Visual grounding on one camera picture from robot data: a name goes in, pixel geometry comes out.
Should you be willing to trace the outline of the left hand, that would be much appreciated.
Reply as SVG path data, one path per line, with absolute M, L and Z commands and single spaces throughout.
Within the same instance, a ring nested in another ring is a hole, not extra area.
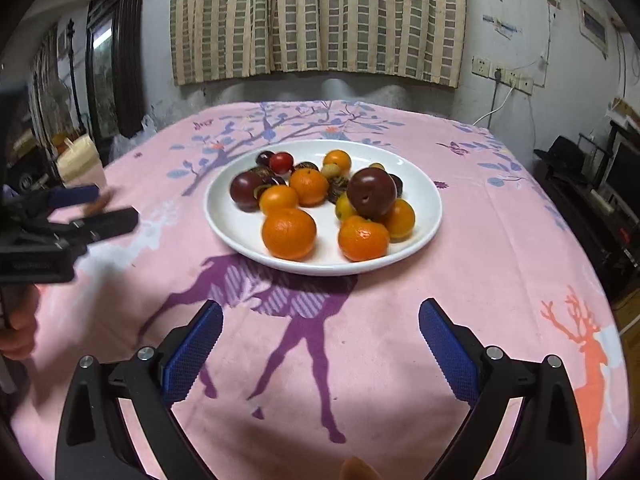
M 9 316 L 12 327 L 2 328 L 0 338 L 2 356 L 12 361 L 27 359 L 35 349 L 40 292 L 35 285 L 29 284 L 18 299 L 20 301 Z

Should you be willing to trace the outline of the right hand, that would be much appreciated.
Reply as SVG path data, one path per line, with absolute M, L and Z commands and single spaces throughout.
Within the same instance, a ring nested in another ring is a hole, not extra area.
M 359 457 L 352 456 L 342 463 L 340 480 L 382 480 L 381 475 Z

